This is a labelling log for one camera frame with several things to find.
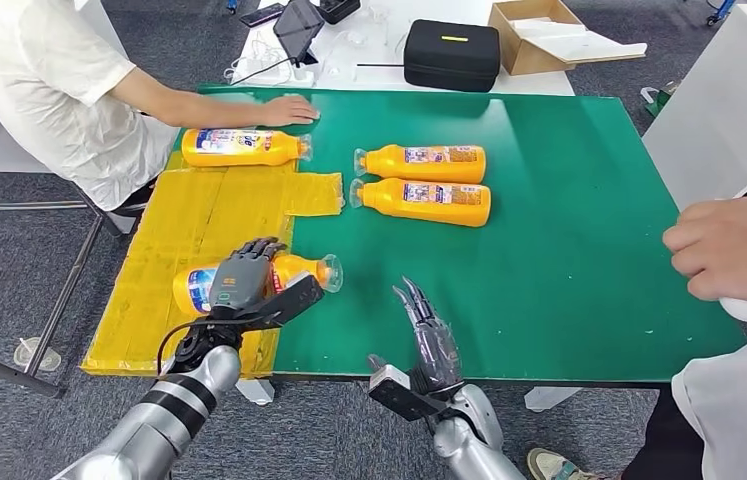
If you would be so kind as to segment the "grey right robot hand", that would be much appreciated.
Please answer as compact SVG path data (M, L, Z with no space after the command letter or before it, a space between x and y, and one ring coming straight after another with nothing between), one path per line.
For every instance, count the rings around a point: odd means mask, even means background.
M378 355L368 356L373 370L368 395L379 401L443 403L463 383L461 361L449 324L438 314L425 292L404 276L404 285L395 286L412 328L416 362L402 371Z

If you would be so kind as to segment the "person's hand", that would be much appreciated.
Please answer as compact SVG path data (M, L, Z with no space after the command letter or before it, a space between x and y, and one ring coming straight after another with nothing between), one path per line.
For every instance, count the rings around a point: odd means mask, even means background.
M689 206L662 241L691 295L747 301L747 197Z

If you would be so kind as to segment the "person's right hand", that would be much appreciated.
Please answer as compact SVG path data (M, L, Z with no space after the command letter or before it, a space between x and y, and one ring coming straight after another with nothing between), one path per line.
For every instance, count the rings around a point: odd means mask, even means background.
M320 112L300 95L285 95L260 107L258 125L283 127L309 125L320 118Z

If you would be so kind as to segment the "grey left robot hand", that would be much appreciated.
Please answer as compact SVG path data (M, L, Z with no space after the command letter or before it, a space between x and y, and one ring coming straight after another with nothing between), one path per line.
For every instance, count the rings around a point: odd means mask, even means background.
M209 316L230 319L233 312L263 300L272 282L272 262L287 245L277 237L247 241L223 260L209 289Z

